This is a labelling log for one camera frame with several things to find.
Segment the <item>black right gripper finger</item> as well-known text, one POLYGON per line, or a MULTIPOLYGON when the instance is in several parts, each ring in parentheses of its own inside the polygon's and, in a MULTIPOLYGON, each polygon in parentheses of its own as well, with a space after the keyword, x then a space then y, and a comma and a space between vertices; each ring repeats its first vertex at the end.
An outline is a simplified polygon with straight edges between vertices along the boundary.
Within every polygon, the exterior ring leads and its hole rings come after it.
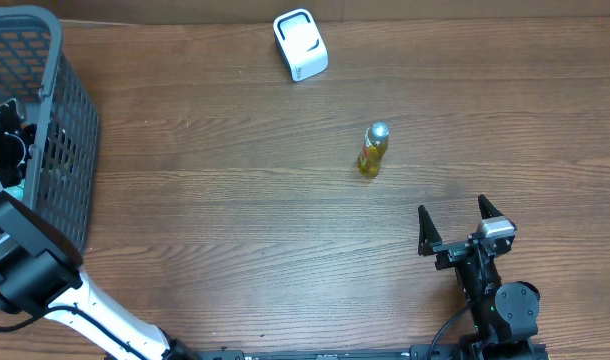
POLYGON ((419 244, 418 254, 430 256, 435 253, 434 248, 443 244, 442 237, 437 231, 431 216, 424 205, 418 207, 419 217, 419 244))
POLYGON ((502 213, 487 199, 484 194, 478 196, 478 206, 483 220, 501 217, 502 213))

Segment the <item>yellow dish soap bottle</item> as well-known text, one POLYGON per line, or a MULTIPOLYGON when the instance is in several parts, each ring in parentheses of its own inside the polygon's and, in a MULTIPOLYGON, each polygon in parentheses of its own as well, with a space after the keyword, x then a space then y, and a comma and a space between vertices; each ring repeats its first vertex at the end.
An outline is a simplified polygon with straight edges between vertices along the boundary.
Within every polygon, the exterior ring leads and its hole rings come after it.
POLYGON ((366 129, 364 143, 357 158, 359 172, 367 177, 375 177, 389 146, 389 126, 385 122, 373 123, 366 129))

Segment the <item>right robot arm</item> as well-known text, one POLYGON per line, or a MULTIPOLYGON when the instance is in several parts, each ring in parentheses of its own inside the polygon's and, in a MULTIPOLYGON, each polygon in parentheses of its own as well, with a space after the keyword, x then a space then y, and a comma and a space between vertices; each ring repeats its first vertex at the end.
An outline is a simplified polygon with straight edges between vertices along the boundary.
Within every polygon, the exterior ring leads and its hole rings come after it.
POLYGON ((446 244, 425 206, 418 207, 418 254, 434 256, 435 268, 455 270, 466 305, 434 335, 428 345, 410 347, 412 359, 547 360, 544 345, 534 344, 541 295, 531 283, 504 283, 495 260, 511 251, 517 227, 484 195, 478 196, 481 222, 463 241, 446 244), (459 342, 440 346, 439 340, 469 313, 475 331, 459 342))

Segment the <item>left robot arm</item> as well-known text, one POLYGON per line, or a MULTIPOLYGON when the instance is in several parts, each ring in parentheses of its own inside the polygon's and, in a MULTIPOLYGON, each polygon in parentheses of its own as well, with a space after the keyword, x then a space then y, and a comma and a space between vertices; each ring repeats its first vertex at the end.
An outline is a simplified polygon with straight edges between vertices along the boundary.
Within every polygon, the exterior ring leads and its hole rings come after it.
POLYGON ((55 227, 7 192, 0 182, 0 310, 68 326, 109 359, 195 359, 197 353, 140 320, 100 289, 80 252, 55 227))

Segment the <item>white barcode scanner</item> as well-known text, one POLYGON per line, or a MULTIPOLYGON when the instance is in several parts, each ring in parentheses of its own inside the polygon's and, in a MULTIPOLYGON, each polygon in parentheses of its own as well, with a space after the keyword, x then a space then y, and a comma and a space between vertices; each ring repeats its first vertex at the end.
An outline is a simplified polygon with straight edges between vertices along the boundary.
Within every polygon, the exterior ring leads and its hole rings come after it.
POLYGON ((273 32, 279 53, 294 82, 324 72, 329 55, 312 14, 294 9, 273 21, 273 32))

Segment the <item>grey plastic mesh basket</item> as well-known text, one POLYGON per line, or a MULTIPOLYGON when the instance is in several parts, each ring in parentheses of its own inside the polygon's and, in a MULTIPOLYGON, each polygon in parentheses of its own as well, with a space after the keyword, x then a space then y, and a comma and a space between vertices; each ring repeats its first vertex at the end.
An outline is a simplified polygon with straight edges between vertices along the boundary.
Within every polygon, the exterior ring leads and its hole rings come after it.
POLYGON ((62 45, 50 11, 0 7, 0 104, 16 99, 37 127, 22 201, 84 251, 100 119, 62 45))

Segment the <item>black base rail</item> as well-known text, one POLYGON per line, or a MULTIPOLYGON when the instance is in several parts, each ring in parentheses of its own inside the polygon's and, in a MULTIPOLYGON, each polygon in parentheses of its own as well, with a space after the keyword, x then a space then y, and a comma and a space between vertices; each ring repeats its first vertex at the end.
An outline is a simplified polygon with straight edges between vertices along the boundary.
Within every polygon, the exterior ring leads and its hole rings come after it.
MULTIPOLYGON (((394 350, 354 350, 350 352, 339 351, 318 351, 318 352, 267 352, 267 353, 248 353, 240 350, 218 350, 195 352, 193 359, 201 360, 426 360, 428 358, 429 345, 413 345, 409 349, 394 350)), ((544 345, 534 346, 534 354, 520 354, 501 356, 491 355, 488 359, 536 359, 548 360, 549 354, 544 345)), ((456 345, 436 345, 433 349, 432 360, 456 360, 456 359, 477 359, 476 357, 466 357, 459 353, 456 345)))

